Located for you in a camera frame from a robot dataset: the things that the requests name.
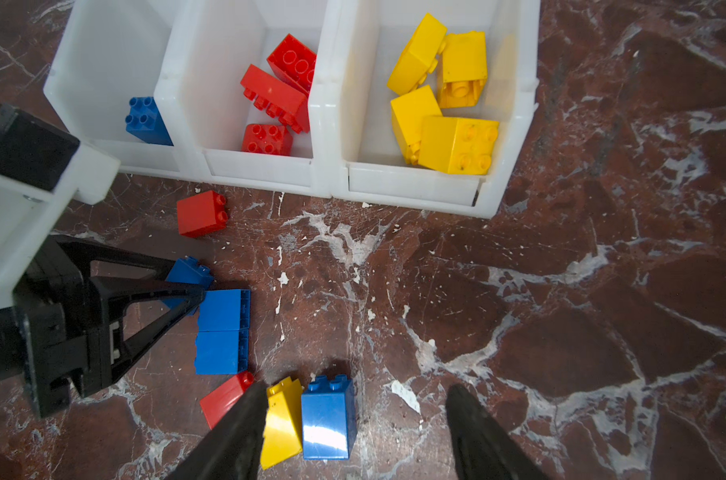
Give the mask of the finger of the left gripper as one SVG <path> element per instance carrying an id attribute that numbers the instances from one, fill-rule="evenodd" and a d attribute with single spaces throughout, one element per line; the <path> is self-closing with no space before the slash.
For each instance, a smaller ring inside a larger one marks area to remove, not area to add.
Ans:
<path id="1" fill-rule="evenodd" d="M 199 285 L 153 279 L 92 277 L 88 280 L 85 313 L 78 319 L 78 363 L 73 384 L 87 397 L 120 380 L 173 326 L 204 300 Z M 176 306 L 127 337 L 123 320 L 133 304 L 175 300 Z"/>
<path id="2" fill-rule="evenodd" d="M 84 278 L 91 276 L 91 263 L 94 261 L 146 269 L 152 274 L 145 276 L 145 279 L 160 281 L 167 278 L 175 265 L 174 260 L 136 253 L 91 240 L 66 235 L 51 235 L 50 239 L 59 245 Z"/>

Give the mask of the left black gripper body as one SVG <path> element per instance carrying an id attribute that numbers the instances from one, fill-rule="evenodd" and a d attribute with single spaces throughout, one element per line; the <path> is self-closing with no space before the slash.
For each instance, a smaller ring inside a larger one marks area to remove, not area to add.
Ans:
<path id="1" fill-rule="evenodd" d="M 0 309 L 0 381 L 21 374 L 37 416 L 66 409 L 70 389 L 99 391 L 99 321 L 91 262 L 98 246 L 65 236 L 46 240 Z"/>

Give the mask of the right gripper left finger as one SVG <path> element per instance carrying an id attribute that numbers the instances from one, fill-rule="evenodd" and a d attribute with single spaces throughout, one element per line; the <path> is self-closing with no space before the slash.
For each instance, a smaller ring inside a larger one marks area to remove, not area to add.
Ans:
<path id="1" fill-rule="evenodd" d="M 252 385 L 167 479 L 256 479 L 268 411 L 266 384 Z"/>

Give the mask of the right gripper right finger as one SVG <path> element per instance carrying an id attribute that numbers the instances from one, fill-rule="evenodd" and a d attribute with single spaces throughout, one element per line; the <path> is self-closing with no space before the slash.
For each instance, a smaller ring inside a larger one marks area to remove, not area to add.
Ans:
<path id="1" fill-rule="evenodd" d="M 548 479 L 463 385 L 449 388 L 446 415 L 459 479 Z"/>

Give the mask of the blue lego placed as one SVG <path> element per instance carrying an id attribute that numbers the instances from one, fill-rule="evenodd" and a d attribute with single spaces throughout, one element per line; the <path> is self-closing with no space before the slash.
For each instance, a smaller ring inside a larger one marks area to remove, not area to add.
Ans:
<path id="1" fill-rule="evenodd" d="M 124 119 L 129 134 L 148 144 L 173 145 L 153 97 L 132 97 L 129 108 Z"/>

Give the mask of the long red lego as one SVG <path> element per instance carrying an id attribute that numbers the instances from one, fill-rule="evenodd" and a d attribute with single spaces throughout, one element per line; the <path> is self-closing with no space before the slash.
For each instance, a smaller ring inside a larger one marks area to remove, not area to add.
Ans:
<path id="1" fill-rule="evenodd" d="M 297 134 L 310 132 L 308 96 L 251 64 L 243 75 L 243 95 L 260 111 Z"/>

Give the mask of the narrow yellow lego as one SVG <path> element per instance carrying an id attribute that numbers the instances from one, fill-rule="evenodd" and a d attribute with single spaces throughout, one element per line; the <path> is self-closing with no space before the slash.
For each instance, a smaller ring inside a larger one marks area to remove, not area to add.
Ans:
<path id="1" fill-rule="evenodd" d="M 475 118 L 426 117 L 418 165 L 446 174 L 485 175 L 493 162 L 499 125 Z"/>

